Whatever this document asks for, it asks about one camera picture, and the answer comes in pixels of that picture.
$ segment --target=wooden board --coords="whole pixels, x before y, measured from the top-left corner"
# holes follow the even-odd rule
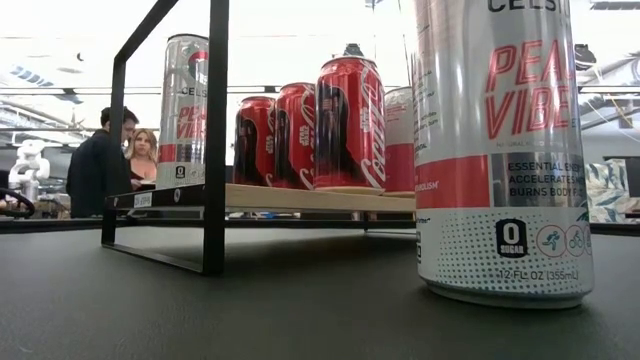
[[[414,199],[226,185],[226,206],[233,209],[414,212],[415,204]]]

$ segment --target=dark jacket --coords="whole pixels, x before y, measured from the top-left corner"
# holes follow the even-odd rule
[[[102,215],[104,199],[109,195],[130,193],[131,172],[124,154],[115,169],[110,169],[109,133],[96,131],[71,155],[67,174],[67,194],[71,197],[71,217]]]

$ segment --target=white robot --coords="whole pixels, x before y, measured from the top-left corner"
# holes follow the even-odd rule
[[[18,148],[18,159],[9,172],[9,188],[32,203],[38,200],[38,180],[49,178],[51,165],[42,157],[46,144],[42,140],[25,140]]]

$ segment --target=can lid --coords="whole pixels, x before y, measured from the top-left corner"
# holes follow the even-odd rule
[[[167,39],[167,42],[171,41],[171,39],[173,39],[173,38],[177,38],[177,37],[180,37],[180,36],[193,36],[193,37],[196,37],[198,39],[205,40],[207,42],[209,41],[209,38],[206,37],[206,36],[196,35],[196,34],[188,34],[188,33],[180,33],[180,34],[175,34],[175,35],[169,36],[169,38]]]
[[[296,86],[296,85],[311,85],[311,86],[313,86],[313,87],[315,87],[315,86],[316,86],[314,83],[304,82],[304,81],[297,81],[297,82],[294,82],[294,83],[290,83],[290,84],[283,85],[283,86],[280,88],[280,91],[282,91],[282,89],[284,89],[284,88],[291,87],[291,86]]]
[[[391,89],[391,90],[387,91],[387,94],[392,93],[394,91],[407,90],[407,89],[411,90],[411,86],[400,86],[400,87],[397,87],[395,89]]]
[[[269,101],[275,101],[276,99],[274,99],[274,98],[272,98],[270,96],[255,95],[255,96],[246,97],[246,98],[240,100],[240,102],[245,102],[247,100],[269,100]]]
[[[373,64],[373,66],[375,66],[376,68],[378,67],[378,65],[376,65],[376,62],[371,60],[371,59],[367,59],[366,57],[363,56],[354,56],[354,55],[347,55],[347,56],[337,56],[334,57],[333,59],[327,61],[326,63],[322,64],[322,66],[320,67],[321,69],[329,64],[331,64],[334,61],[340,61],[340,60],[345,60],[345,59],[358,59],[358,60],[362,60],[362,61],[366,61],[368,63]]]

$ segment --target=aluminum can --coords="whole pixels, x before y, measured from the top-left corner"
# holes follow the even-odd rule
[[[315,85],[288,84],[276,100],[274,185],[313,190]]]
[[[165,52],[156,188],[204,183],[209,40],[169,38]]]
[[[413,92],[411,87],[393,89],[384,97],[385,196],[413,197]]]
[[[380,195],[384,87],[375,63],[350,56],[327,62],[316,94],[315,190]]]
[[[233,183],[273,186],[275,169],[275,100],[248,97],[236,114]]]
[[[569,1],[413,2],[420,276],[463,301],[579,305],[594,276]]]

